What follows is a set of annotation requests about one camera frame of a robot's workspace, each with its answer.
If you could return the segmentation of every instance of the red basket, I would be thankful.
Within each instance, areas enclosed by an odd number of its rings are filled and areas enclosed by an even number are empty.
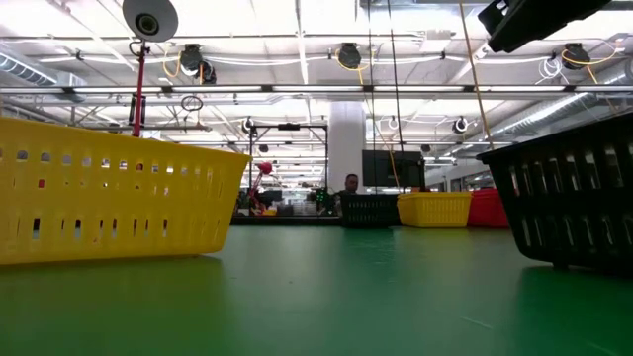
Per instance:
[[[507,216],[497,189],[473,192],[468,226],[508,227]]]

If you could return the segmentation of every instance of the black basket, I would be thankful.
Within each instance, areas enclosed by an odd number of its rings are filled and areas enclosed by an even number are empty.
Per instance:
[[[342,195],[343,226],[384,228],[400,225],[398,195]]]
[[[633,269],[633,115],[480,154],[520,252],[555,266]]]

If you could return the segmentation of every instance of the green floor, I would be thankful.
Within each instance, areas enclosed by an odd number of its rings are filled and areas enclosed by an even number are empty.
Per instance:
[[[633,355],[633,282],[508,231],[232,227],[215,256],[0,268],[0,355]]]

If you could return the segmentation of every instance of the ceiling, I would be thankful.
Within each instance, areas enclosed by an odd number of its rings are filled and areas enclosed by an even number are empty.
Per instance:
[[[371,14],[371,41],[368,37],[367,11],[358,8],[355,0],[171,1],[179,17],[178,31],[169,43],[150,45],[149,59],[154,62],[146,66],[145,85],[197,84],[182,72],[169,77],[160,62],[164,56],[175,57],[184,44],[200,44],[205,57],[216,59],[212,60],[212,64],[218,75],[218,85],[358,85],[360,79],[357,71],[345,70],[336,60],[328,59],[328,54],[334,53],[342,43],[357,43],[365,59],[369,58],[370,48],[374,50],[376,61],[372,70],[361,72],[364,84],[393,85],[396,78],[400,85],[473,84],[459,6],[456,5],[458,1],[438,0],[436,2],[441,3],[439,5],[397,7],[391,21],[384,7],[374,9]],[[485,2],[466,2],[470,43],[473,51],[479,54],[476,71],[480,84],[548,85],[560,84],[563,78],[571,83],[585,82],[589,79],[585,70],[563,68],[551,79],[546,79],[542,69],[539,73],[539,68],[543,67],[544,58],[553,52],[560,54],[565,43],[582,43],[593,60],[610,57],[617,46],[618,52],[611,60],[592,67],[599,73],[624,60],[628,56],[628,48],[633,45],[633,40],[627,35],[633,32],[630,14],[626,11],[601,11],[584,21],[571,23],[544,41],[527,44],[512,54],[481,52],[486,50],[488,34],[478,21],[477,14]],[[65,1],[70,15],[57,10],[59,3],[58,0],[2,1],[0,52],[10,50],[46,70],[73,73],[90,86],[135,86],[137,63],[129,50],[134,34],[125,25],[122,1]],[[390,41],[391,24],[395,39],[393,42]],[[446,30],[452,36],[445,40],[428,40],[427,34],[434,30]],[[623,41],[617,44],[614,39],[618,36]],[[442,50],[446,59],[440,59]],[[77,52],[85,60],[78,60]],[[277,65],[268,65],[273,61]],[[398,62],[396,70],[394,61]],[[176,70],[175,61],[169,61],[166,65],[169,71]],[[0,86],[30,85],[11,74],[0,72]],[[209,98],[218,104],[206,105],[199,116],[192,114],[187,119],[192,125],[200,120],[212,129],[210,132],[164,131],[161,133],[162,139],[181,142],[240,140],[243,135],[239,127],[246,117],[251,117],[256,124],[326,123],[329,103],[341,100],[331,96],[277,98],[268,94],[240,94],[240,105],[235,105],[231,102],[233,96],[230,94],[209,95],[205,100]],[[130,113],[127,106],[129,96],[122,96],[118,99],[121,105],[113,106],[89,105],[108,99],[104,95],[88,96],[83,104],[55,102],[55,98],[41,96],[9,99],[24,105],[35,105],[61,118],[69,118],[71,110],[75,110],[75,115],[85,116],[80,125],[91,127],[111,122],[125,123]],[[38,101],[51,104],[38,105]],[[494,128],[535,102],[531,97],[523,100],[487,99],[483,102],[483,109],[490,126]],[[397,138],[397,130],[389,126],[389,120],[397,114],[395,98],[376,99],[373,107],[379,130],[385,136]],[[178,112],[179,105],[150,106],[146,110],[146,123],[149,126],[173,126],[176,121],[172,110]],[[459,140],[451,132],[454,118],[463,116],[481,123],[480,107],[474,95],[466,99],[436,100],[407,97],[400,100],[400,115],[401,119],[408,120],[402,122],[406,139]],[[177,118],[178,124],[182,124],[185,113],[181,112]],[[483,125],[470,126],[462,138],[480,134],[482,128]],[[292,149],[271,147],[267,155],[322,154],[322,145],[309,132],[270,133],[270,137],[283,140],[311,139],[314,145],[294,146]],[[435,153],[440,154],[444,150],[440,147]],[[459,154],[467,155],[476,151],[477,148],[473,147]]]

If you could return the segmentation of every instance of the white column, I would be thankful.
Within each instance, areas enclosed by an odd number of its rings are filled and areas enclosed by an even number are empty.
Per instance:
[[[362,151],[365,147],[365,110],[361,102],[332,102],[329,107],[327,184],[335,192],[345,188],[345,176],[358,176],[358,194],[363,186]]]

